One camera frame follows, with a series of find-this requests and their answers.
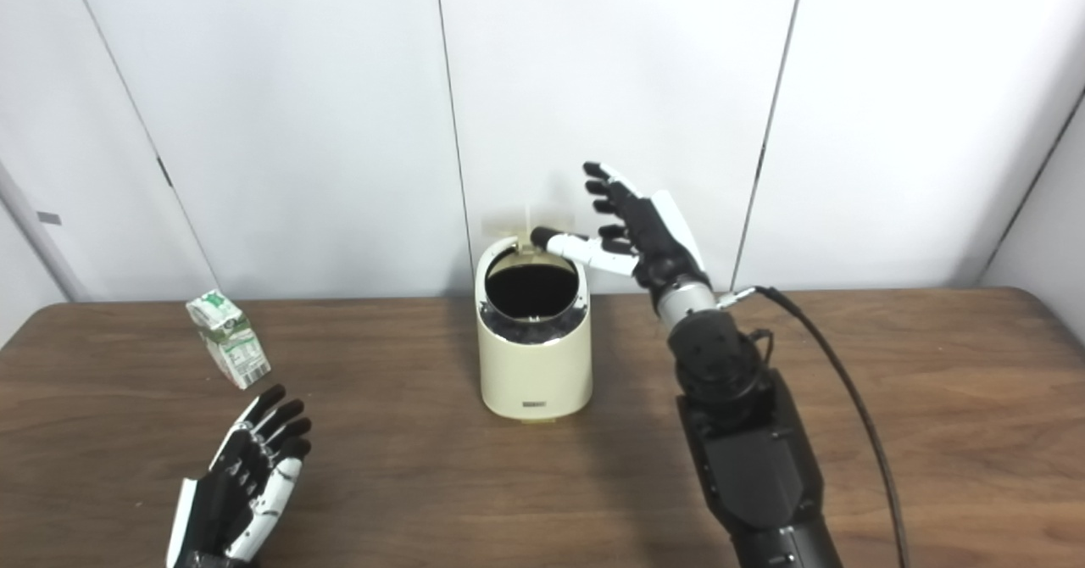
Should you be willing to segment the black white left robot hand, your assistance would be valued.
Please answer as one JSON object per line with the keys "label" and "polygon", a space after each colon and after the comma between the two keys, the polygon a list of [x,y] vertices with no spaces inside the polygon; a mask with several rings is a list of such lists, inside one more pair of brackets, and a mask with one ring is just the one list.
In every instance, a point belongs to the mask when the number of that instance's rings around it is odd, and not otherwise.
{"label": "black white left robot hand", "polygon": [[283,384],[267,387],[225,433],[209,467],[186,478],[167,567],[259,567],[311,452],[312,421]]}

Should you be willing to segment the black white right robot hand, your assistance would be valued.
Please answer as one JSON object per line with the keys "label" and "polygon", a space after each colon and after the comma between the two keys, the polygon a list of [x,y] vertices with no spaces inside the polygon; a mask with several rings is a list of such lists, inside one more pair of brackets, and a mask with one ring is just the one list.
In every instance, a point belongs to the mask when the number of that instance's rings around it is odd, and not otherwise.
{"label": "black white right robot hand", "polygon": [[597,236],[547,225],[531,229],[536,248],[593,270],[631,277],[654,300],[682,281],[712,286],[693,233],[667,191],[644,196],[608,164],[586,162],[585,189],[593,211],[612,215],[617,223],[601,225]]}

